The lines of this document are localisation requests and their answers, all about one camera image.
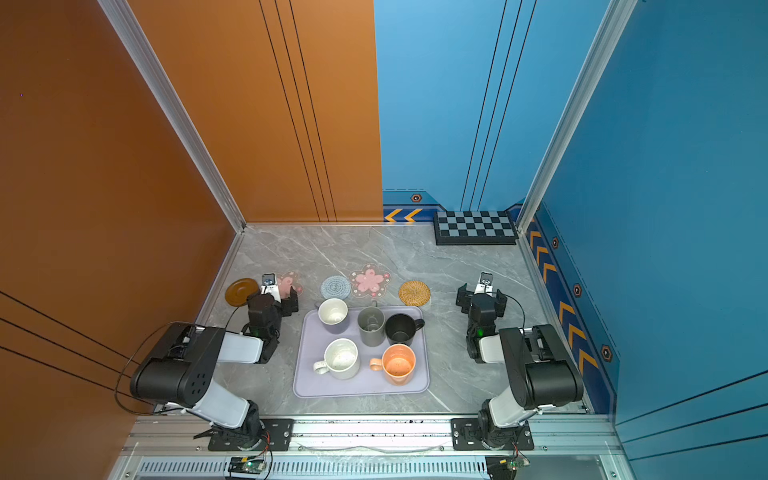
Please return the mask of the pink flower coaster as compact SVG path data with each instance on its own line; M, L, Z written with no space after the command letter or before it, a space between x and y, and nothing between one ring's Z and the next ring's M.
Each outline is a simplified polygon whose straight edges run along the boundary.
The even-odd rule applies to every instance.
M282 298L288 298L291 290L295 290L298 295L303 292L300 275L295 271L279 275L277 277L277 285Z
M379 299L386 294L391 274L379 266L368 264L349 275L352 294L358 298Z

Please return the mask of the brown wooden coaster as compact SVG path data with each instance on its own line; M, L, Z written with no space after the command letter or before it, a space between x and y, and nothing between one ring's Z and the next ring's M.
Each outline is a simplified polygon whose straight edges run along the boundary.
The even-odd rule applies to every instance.
M259 292L259 284L253 278L241 278L230 284L225 291L226 302L233 307L247 304L247 299Z

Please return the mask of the rattan woven round coaster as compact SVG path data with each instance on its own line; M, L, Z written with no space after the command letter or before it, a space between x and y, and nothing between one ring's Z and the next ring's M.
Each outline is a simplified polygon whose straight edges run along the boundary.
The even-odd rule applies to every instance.
M431 290L422 281L410 280L401 285L398 290L398 298L404 305L421 307L430 301Z

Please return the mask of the blue woven round coaster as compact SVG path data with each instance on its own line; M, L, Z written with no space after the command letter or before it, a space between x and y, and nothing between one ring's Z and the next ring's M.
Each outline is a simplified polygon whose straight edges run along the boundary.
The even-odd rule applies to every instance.
M327 277L320 286L324 299L346 299L352 292L350 281L342 275Z

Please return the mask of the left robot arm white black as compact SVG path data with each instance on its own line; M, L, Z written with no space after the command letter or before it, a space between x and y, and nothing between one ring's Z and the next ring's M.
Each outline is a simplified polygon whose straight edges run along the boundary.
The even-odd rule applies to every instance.
M298 293L291 287L282 297L277 285L263 284L246 305L249 321L239 333L172 323L132 374L130 392L207 421L209 428L195 437L207 438L210 451L284 451L293 422L264 422L258 405L216 382L214 371L225 363L268 363L279 345L282 319L299 310Z

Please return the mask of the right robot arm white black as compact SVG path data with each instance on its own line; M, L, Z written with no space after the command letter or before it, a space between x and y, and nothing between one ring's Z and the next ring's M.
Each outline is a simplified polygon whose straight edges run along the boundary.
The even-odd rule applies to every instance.
M470 435L490 449L518 448L528 420L543 411L580 401L584 384L569 350L552 325L496 327L510 296L480 282L457 290L456 305L468 317L466 346L478 364L501 364L507 386L483 402Z

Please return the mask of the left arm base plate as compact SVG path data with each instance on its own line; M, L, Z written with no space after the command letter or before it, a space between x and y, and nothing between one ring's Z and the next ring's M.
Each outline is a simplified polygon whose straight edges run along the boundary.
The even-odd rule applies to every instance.
M213 429L208 450L212 452L287 452L290 447L294 420L290 418L262 419L259 434L250 436L230 430Z

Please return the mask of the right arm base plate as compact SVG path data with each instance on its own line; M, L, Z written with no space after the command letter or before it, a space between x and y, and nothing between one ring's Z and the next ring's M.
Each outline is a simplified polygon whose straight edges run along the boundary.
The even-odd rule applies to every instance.
M453 449L456 451L535 449L530 425L498 428L478 418L453 418L450 421Z

